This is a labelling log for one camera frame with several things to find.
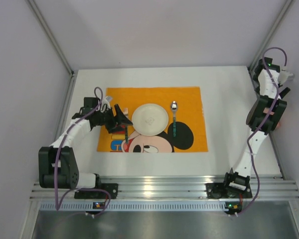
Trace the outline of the fork with patterned handle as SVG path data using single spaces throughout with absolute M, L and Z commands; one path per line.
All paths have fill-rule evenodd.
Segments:
M 128 108 L 124 108 L 124 115 L 126 118 L 129 117 Z M 128 126 L 125 126 L 125 144 L 129 144 Z

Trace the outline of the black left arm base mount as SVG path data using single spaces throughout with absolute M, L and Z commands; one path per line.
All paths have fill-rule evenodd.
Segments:
M 100 189 L 80 189 L 75 192 L 75 199 L 116 199 L 119 185 L 117 183 L 103 183 Z

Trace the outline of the cream round plate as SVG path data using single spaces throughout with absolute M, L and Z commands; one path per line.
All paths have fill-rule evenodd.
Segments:
M 155 136 L 163 132 L 169 122 L 166 110 L 157 104 L 139 106 L 132 115 L 135 131 L 144 136 Z

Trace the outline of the spoon with patterned handle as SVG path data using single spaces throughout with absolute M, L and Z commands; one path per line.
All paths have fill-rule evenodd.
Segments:
M 170 109 L 173 114 L 173 137 L 176 137 L 176 113 L 178 110 L 178 105 L 176 101 L 171 102 Z

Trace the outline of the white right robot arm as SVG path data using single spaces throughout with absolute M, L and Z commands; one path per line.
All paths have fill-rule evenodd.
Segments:
M 258 98 L 246 119 L 246 125 L 250 128 L 247 146 L 229 174 L 229 186 L 242 191 L 249 184 L 254 160 L 262 143 L 280 123 L 287 108 L 287 102 L 283 98 L 291 91 L 288 87 L 283 90 L 280 87 L 292 74 L 274 65 L 272 61 L 272 58 L 264 57 L 259 60 L 255 69 L 253 80 L 258 83 Z

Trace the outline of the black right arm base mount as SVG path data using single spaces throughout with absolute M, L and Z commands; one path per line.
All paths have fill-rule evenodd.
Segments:
M 251 199 L 253 197 L 250 187 L 245 191 L 226 187 L 223 183 L 205 184 L 208 199 Z

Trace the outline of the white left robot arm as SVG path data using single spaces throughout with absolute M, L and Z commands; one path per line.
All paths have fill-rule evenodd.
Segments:
M 121 132 L 133 123 L 119 105 L 110 105 L 111 97 L 85 97 L 79 112 L 73 115 L 69 126 L 59 138 L 38 152 L 39 184 L 42 188 L 93 189 L 101 188 L 96 173 L 79 172 L 75 148 L 96 126 L 104 126 L 108 133 Z

